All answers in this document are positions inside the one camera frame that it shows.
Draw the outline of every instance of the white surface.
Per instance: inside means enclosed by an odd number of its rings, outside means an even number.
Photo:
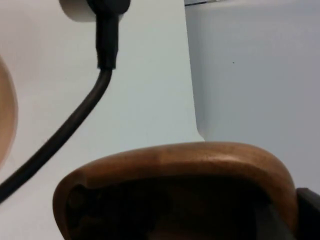
[[[98,76],[95,24],[71,21],[58,0],[1,1],[0,54],[19,107],[15,143],[0,171],[3,180],[93,87]],[[62,239],[52,196],[58,182],[85,163],[129,149],[201,139],[184,1],[132,1],[120,24],[117,70],[106,95],[51,161],[0,205],[0,239]]]
[[[202,136],[260,146],[320,193],[320,1],[225,0],[186,16]]]

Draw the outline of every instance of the blurry wooden object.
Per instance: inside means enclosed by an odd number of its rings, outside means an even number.
[[[0,166],[16,134],[18,108],[16,93],[7,67],[0,58]]]
[[[295,186],[275,156],[246,144],[199,142],[93,161],[60,182],[53,211],[66,240],[249,240],[259,202],[296,232]]]

